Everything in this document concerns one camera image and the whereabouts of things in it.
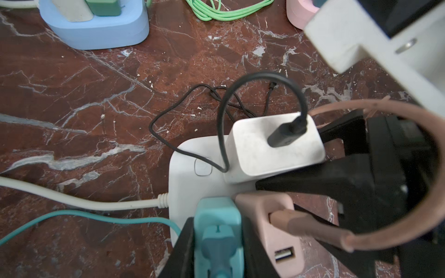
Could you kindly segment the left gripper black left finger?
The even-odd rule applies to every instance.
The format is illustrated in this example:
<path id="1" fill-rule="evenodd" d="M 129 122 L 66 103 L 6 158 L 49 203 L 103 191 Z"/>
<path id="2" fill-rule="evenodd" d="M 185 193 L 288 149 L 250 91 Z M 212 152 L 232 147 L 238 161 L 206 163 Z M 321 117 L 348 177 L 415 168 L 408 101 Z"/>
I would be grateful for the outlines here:
<path id="1" fill-rule="evenodd" d="M 159 278 L 194 278 L 194 236 L 194 218 L 190 217 L 185 222 Z"/>

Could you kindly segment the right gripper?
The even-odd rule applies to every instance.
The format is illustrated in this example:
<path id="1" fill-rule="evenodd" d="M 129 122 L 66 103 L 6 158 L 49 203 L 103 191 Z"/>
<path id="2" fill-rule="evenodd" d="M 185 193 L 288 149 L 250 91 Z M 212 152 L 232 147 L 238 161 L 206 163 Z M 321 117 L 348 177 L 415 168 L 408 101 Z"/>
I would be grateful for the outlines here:
<path id="1" fill-rule="evenodd" d="M 340 205 L 339 225 L 355 234 L 383 228 L 413 209 L 430 190 L 438 165 L 431 137 L 413 121 L 366 119 L 352 111 L 319 130 L 323 142 L 341 139 L 345 155 L 256 182 L 258 190 L 329 196 Z M 399 258 L 404 278 L 445 275 L 445 226 L 381 251 L 348 253 L 324 248 L 360 278 L 375 277 L 375 263 Z"/>

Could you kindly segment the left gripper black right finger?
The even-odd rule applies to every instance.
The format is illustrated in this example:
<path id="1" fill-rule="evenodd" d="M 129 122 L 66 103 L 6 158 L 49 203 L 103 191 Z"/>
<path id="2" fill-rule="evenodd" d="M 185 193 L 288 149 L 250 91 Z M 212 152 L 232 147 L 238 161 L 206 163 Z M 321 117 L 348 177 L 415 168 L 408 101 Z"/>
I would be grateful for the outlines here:
<path id="1" fill-rule="evenodd" d="M 253 223 L 242 217 L 242 240 L 245 258 L 245 278 L 279 278 Z"/>

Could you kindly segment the pink usb charger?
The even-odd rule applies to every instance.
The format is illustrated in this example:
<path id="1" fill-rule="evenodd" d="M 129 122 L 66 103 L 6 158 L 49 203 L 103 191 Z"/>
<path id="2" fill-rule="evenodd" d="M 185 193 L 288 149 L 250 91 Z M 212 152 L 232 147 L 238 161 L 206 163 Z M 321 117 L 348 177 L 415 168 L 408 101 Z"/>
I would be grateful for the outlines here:
<path id="1" fill-rule="evenodd" d="M 283 192 L 252 191 L 237 194 L 234 202 L 240 213 L 253 223 L 280 277 L 294 278 L 299 275 L 305 264 L 300 238 L 274 227 L 269 220 L 273 212 L 293 210 L 292 198 Z"/>

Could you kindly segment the teal usb charger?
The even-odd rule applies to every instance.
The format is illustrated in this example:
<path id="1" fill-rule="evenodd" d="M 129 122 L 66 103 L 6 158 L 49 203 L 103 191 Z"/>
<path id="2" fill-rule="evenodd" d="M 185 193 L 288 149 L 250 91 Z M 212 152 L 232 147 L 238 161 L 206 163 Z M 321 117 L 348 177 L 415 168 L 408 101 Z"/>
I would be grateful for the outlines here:
<path id="1" fill-rule="evenodd" d="M 229 197 L 201 199 L 194 217 L 194 276 L 242 278 L 242 217 Z"/>

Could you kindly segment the white usb charger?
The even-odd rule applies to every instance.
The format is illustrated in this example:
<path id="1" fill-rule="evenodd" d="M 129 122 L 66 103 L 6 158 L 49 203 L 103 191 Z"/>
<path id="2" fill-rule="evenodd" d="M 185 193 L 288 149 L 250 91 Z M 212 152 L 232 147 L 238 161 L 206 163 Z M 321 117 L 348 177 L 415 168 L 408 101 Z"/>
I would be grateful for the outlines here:
<path id="1" fill-rule="evenodd" d="M 315 122 L 308 116 L 307 132 L 284 147 L 272 148 L 267 138 L 299 112 L 241 119 L 234 123 L 225 141 L 228 184 L 257 181 L 324 161 L 326 152 Z"/>

